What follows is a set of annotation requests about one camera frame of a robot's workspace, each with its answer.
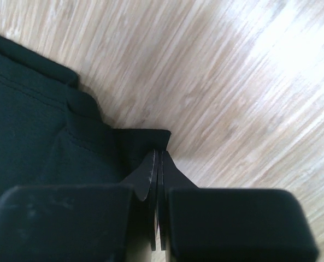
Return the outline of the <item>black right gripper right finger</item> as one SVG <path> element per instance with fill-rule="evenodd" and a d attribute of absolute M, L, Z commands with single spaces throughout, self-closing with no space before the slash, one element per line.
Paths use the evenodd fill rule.
<path fill-rule="evenodd" d="M 317 261 L 304 211 L 282 189 L 199 188 L 158 157 L 158 222 L 167 261 Z"/>

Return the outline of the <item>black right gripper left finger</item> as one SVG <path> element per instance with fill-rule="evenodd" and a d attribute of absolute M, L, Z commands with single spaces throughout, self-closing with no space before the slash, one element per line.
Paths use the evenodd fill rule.
<path fill-rule="evenodd" d="M 0 261 L 150 261 L 158 152 L 120 183 L 16 186 L 0 197 Z"/>

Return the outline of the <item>black tank top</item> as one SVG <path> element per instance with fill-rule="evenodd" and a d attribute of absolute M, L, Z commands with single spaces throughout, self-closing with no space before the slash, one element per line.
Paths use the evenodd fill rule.
<path fill-rule="evenodd" d="M 169 138 L 104 123 L 76 72 L 0 36 L 0 196 L 19 185 L 118 183 Z"/>

